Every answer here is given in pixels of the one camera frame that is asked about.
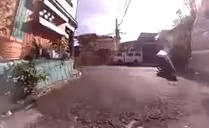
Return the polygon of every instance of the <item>concrete wall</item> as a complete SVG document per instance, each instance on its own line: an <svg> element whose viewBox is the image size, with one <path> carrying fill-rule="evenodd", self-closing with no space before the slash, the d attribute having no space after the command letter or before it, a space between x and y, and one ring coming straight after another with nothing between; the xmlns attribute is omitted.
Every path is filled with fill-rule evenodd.
<svg viewBox="0 0 209 128"><path fill-rule="evenodd" d="M209 74L209 0L202 0L192 33L189 68Z"/></svg>
<svg viewBox="0 0 209 128"><path fill-rule="evenodd" d="M0 111L2 112L12 109L13 104L24 96L22 86L9 79L14 63L21 63L21 61L0 63ZM35 60L35 63L38 70L49 74L47 81L37 84L37 89L49 87L61 80L69 80L74 72L73 60Z"/></svg>

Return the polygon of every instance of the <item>shrub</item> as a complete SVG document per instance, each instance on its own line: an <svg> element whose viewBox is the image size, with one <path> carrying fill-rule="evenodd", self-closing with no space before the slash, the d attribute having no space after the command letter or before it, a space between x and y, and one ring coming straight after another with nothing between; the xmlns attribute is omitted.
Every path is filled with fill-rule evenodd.
<svg viewBox="0 0 209 128"><path fill-rule="evenodd" d="M37 83L47 79L47 73L37 70L32 61L22 62L14 65L12 79L24 88L26 96L36 90Z"/></svg>

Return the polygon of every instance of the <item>motorcycle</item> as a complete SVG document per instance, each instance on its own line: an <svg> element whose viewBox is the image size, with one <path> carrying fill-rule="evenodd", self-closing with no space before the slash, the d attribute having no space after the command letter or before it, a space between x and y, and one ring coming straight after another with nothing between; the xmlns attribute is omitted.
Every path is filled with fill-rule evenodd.
<svg viewBox="0 0 209 128"><path fill-rule="evenodd" d="M164 50L157 53L157 76L164 77L168 80L177 81L176 69L169 58L169 55Z"/></svg>

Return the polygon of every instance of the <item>white van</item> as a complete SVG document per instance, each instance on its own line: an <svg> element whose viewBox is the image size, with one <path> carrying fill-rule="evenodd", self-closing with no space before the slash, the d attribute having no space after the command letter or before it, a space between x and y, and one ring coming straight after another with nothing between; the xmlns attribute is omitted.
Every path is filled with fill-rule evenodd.
<svg viewBox="0 0 209 128"><path fill-rule="evenodd" d="M125 53L124 52L118 52L114 58L113 58L113 62L114 64L123 64L124 63L124 59L125 58Z"/></svg>
<svg viewBox="0 0 209 128"><path fill-rule="evenodd" d="M129 52L125 56L125 63L141 64L142 62L142 52Z"/></svg>
<svg viewBox="0 0 209 128"><path fill-rule="evenodd" d="M118 52L114 56L115 64L141 64L143 62L142 52Z"/></svg>

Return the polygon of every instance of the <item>street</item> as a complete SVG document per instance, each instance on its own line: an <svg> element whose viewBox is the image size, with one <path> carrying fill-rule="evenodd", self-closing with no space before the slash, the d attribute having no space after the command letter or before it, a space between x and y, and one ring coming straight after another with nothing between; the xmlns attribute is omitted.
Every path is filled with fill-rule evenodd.
<svg viewBox="0 0 209 128"><path fill-rule="evenodd" d="M151 67L79 70L81 78L37 101L43 116L29 128L209 128L204 83L170 82Z"/></svg>

